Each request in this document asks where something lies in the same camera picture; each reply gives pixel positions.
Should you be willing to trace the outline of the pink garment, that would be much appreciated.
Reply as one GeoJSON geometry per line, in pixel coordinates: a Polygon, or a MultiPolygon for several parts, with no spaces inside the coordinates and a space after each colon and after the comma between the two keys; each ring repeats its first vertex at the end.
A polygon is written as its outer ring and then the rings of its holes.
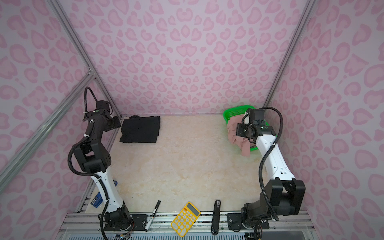
{"type": "Polygon", "coordinates": [[[242,122],[243,115],[233,116],[227,123],[228,139],[231,144],[241,149],[243,157],[251,156],[251,144],[248,139],[236,136],[237,124],[242,122]]]}

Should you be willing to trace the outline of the black shirt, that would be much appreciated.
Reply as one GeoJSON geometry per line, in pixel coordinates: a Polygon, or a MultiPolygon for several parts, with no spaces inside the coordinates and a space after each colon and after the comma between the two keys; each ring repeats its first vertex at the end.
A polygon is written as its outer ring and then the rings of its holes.
{"type": "Polygon", "coordinates": [[[120,143],[156,143],[160,127],[160,116],[132,116],[123,121],[120,143]]]}

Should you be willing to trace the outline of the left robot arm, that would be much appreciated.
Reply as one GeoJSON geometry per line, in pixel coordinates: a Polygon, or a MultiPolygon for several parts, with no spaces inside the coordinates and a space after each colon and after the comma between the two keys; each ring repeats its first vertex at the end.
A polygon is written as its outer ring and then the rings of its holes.
{"type": "Polygon", "coordinates": [[[87,113],[85,121],[88,122],[87,129],[83,138],[72,146],[68,166],[78,176],[90,176],[99,189],[104,203],[101,227],[128,230],[132,228],[133,220],[108,172],[112,158],[102,143],[104,132],[120,127],[119,119],[111,117],[107,110],[94,110],[87,113]]]}

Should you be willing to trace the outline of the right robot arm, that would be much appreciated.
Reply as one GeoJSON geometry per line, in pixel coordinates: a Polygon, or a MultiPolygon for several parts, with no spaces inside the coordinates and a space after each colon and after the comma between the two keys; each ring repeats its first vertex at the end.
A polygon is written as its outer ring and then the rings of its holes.
{"type": "Polygon", "coordinates": [[[255,144],[262,159],[258,170],[260,199],[242,208],[246,228],[256,229],[263,220],[279,220],[279,216],[299,214],[306,186],[289,170],[278,141],[280,133],[267,125],[237,124],[236,136],[255,144]]]}

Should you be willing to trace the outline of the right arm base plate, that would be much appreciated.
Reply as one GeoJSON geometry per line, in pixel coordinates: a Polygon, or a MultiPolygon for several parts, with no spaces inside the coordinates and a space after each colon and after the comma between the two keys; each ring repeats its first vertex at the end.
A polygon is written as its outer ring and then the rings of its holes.
{"type": "Polygon", "coordinates": [[[254,230],[256,223],[259,224],[259,230],[268,230],[270,228],[269,220],[272,220],[272,218],[269,216],[259,219],[252,219],[241,213],[228,213],[226,216],[228,229],[234,232],[240,232],[240,230],[254,230]]]}

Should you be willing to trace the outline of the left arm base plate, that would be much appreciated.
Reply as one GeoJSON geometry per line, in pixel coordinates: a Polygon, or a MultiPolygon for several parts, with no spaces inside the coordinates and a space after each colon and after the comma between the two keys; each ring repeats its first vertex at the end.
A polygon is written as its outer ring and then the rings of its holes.
{"type": "MultiPolygon", "coordinates": [[[[133,231],[144,231],[145,227],[147,225],[147,219],[148,215],[147,214],[133,214],[131,215],[133,223],[134,223],[134,228],[133,231]]],[[[112,231],[122,231],[117,227],[111,227],[108,224],[105,224],[105,231],[112,232],[112,231]]]]}

